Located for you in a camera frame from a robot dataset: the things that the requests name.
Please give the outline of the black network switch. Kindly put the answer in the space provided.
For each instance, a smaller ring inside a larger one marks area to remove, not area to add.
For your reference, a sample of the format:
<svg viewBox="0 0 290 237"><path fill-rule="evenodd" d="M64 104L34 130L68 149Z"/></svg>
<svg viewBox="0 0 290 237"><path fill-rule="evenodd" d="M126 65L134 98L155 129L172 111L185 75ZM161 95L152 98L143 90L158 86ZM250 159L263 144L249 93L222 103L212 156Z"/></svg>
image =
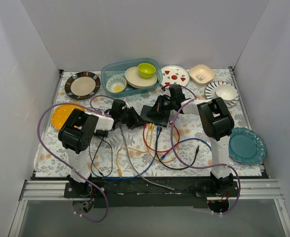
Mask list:
<svg viewBox="0 0 290 237"><path fill-rule="evenodd" d="M167 127L170 115L148 116L147 113L150 111L151 108L151 106L144 105L140 117L147 123L154 123L156 125Z"/></svg>

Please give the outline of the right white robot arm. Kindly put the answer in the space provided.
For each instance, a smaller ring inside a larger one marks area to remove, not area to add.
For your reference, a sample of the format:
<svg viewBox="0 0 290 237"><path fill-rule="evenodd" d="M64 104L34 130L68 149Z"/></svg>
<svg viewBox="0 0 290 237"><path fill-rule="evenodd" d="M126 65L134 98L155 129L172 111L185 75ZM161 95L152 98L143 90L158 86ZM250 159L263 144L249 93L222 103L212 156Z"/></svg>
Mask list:
<svg viewBox="0 0 290 237"><path fill-rule="evenodd" d="M229 139L234 128L234 120L222 98L211 100L186 99L182 86L173 84L164 87L164 94L157 97L149 107L146 116L150 119L169 119L170 111L179 114L198 115L205 134L209 137L212 152L211 192L215 196L224 195L233 184L233 174L229 165Z"/></svg>

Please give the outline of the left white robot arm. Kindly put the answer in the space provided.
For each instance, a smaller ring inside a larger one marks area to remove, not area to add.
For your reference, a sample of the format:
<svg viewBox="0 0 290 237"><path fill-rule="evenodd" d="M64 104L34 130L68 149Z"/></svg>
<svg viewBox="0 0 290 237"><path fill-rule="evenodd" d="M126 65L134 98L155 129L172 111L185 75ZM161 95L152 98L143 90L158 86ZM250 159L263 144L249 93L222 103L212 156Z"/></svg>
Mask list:
<svg viewBox="0 0 290 237"><path fill-rule="evenodd" d="M92 185L86 180L90 177L87 166L87 149L92 137L98 131L109 132L124 124L129 129L143 126L145 120L127 102L115 99L109 110L109 116L104 113L86 113L74 109L59 131L58 139L62 142L69 156L72 169L70 179L75 181L75 191L80 197L88 197Z"/></svg>

